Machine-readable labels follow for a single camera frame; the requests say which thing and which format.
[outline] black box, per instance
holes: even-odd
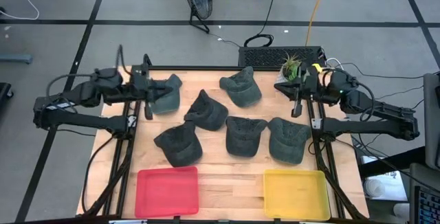
[[[281,68],[287,55],[297,55],[308,65],[318,63],[325,67],[327,60],[321,46],[289,46],[289,47],[240,47],[239,66],[264,68]]]

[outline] gray floor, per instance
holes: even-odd
[[[95,0],[32,0],[45,20],[87,20]],[[210,20],[264,21],[270,0],[213,0]],[[316,0],[274,0],[271,21],[308,21]],[[436,0],[415,0],[426,22],[440,22]],[[1,0],[10,14],[33,16],[25,0]],[[186,0],[102,0],[98,20],[183,21],[189,16]],[[316,21],[417,22],[408,0],[322,0]],[[23,200],[46,132],[32,123],[34,99],[44,94],[54,77],[67,74],[83,37],[84,25],[1,24],[0,52],[29,53],[31,65],[0,64],[0,82],[13,84],[15,96],[0,122],[0,223],[14,221]],[[216,25],[212,33],[242,44],[261,26]],[[440,43],[440,28],[430,28]],[[267,26],[274,45],[303,45],[307,27]],[[188,25],[95,25],[78,72],[111,67],[118,44],[124,45],[127,64],[141,62],[148,53],[154,65],[237,65],[238,48],[222,43]],[[364,73],[420,76],[439,69],[419,27],[313,27],[310,45],[325,48],[327,57],[353,62]],[[422,85],[421,80],[362,77],[354,67],[345,69],[367,84],[377,97]],[[61,80],[52,91],[60,91]],[[387,98],[391,104],[413,107],[422,90]],[[416,111],[421,135],[406,142],[381,136],[371,146],[394,155],[424,144],[423,105]],[[97,115],[100,109],[84,110]],[[73,216],[90,156],[92,138],[59,132],[47,160],[27,220]]]

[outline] red tray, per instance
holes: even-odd
[[[141,170],[137,174],[136,218],[181,216],[198,211],[196,167]]]

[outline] white cable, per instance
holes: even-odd
[[[326,62],[327,66],[328,66],[328,64],[329,64],[329,61],[331,61],[331,60],[335,60],[335,61],[338,63],[338,66],[339,66],[342,70],[344,70],[344,67],[341,65],[341,62],[340,62],[338,59],[336,59],[336,58],[329,58],[329,59],[327,59],[327,62]]]
[[[35,21],[36,19],[38,19],[38,18],[40,17],[40,11],[38,10],[38,8],[35,7],[35,5],[34,5],[30,0],[27,0],[27,1],[29,2],[29,4],[30,4],[30,5],[35,9],[35,11],[36,11],[36,17],[35,17],[35,18],[15,17],[15,16],[12,16],[12,15],[6,14],[5,12],[2,12],[2,11],[0,11],[0,13],[2,13],[3,15],[8,16],[8,17],[10,17],[10,18],[13,18],[13,19],[21,19],[21,20],[31,20],[31,21]]]

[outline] fan stand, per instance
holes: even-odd
[[[193,16],[195,16],[205,28],[193,24],[193,22],[192,22],[192,21],[193,21]],[[207,34],[209,33],[209,28],[206,26],[206,24],[204,23],[204,21],[202,21],[202,20],[200,19],[199,15],[197,14],[197,12],[195,11],[194,8],[191,8],[190,25],[192,25],[193,27],[198,28],[198,29],[200,29],[200,30],[206,32]]]

